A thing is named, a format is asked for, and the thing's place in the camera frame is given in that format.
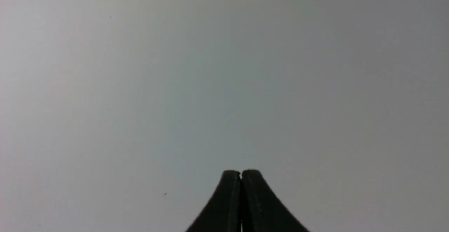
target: gray background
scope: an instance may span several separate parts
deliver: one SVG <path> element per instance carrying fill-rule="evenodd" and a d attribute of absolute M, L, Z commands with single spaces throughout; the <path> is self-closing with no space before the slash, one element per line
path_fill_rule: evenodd
<path fill-rule="evenodd" d="M 312 232 L 447 231 L 448 6 L 0 0 L 0 230 L 183 231 L 258 168 Z"/>

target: black rubber pad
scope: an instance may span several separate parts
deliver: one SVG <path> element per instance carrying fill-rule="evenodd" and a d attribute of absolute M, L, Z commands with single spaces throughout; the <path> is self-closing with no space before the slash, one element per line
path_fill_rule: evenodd
<path fill-rule="evenodd" d="M 214 194 L 187 232 L 240 232 L 240 190 L 240 173 L 224 171 Z"/>
<path fill-rule="evenodd" d="M 308 232 L 274 195 L 258 170 L 242 173 L 243 232 Z"/>

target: white wall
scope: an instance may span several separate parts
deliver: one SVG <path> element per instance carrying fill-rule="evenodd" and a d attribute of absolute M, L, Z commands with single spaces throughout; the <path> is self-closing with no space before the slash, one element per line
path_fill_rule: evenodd
<path fill-rule="evenodd" d="M 447 231 L 448 29 L 448 0 L 0 0 L 0 231 L 183 231 L 230 168 L 312 232 Z"/>

